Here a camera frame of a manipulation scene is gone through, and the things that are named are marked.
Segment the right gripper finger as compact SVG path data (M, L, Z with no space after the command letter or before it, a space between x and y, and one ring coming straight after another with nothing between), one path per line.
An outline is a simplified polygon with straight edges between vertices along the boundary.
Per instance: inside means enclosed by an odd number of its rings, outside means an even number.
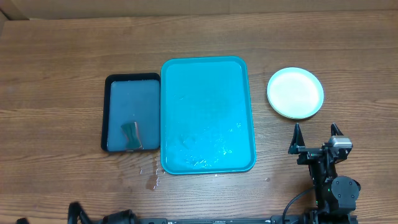
M301 153L303 153L304 150L305 150L305 143L303 140L300 125L298 123L296 123L295 127L294 127L293 138L290 143L288 153L289 154L301 154Z
M339 127L336 125L336 123L332 123L330 126L331 130L331 136L343 136L343 133L339 129Z

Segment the light blue plate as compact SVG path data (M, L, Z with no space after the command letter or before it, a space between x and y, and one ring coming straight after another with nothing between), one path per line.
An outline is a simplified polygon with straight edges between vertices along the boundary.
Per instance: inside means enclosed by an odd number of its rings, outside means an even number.
M315 115L325 99L319 79L298 67L275 72L267 84L266 94L271 107L290 119L307 119Z

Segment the green dish sponge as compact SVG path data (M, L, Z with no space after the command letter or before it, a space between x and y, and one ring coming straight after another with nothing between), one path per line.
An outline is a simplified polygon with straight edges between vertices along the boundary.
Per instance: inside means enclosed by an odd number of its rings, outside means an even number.
M136 151L143 149L139 137L138 125L136 122L125 123L121 126L121 129L127 139L125 148L127 151Z

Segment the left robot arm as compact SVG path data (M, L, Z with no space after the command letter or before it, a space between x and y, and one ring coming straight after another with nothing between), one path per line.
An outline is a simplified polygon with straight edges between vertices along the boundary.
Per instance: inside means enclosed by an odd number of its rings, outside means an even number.
M102 218L92 219L80 202L72 202L68 206L67 217L62 218L67 224L140 224L140 219L132 210L122 210Z

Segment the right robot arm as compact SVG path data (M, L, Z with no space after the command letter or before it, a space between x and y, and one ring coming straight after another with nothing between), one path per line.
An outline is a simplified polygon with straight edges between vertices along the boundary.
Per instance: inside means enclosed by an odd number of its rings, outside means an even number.
M294 127L289 154L297 154L297 164L308 166L313 187L293 198L285 207L282 223L357 223L350 215L356 210L361 185L356 180L339 176L335 165L348 158L353 148L351 139L344 136L335 123L331 124L331 137L321 147L305 146L300 125ZM315 208L309 208L298 218L287 218L290 206L305 194L315 192Z

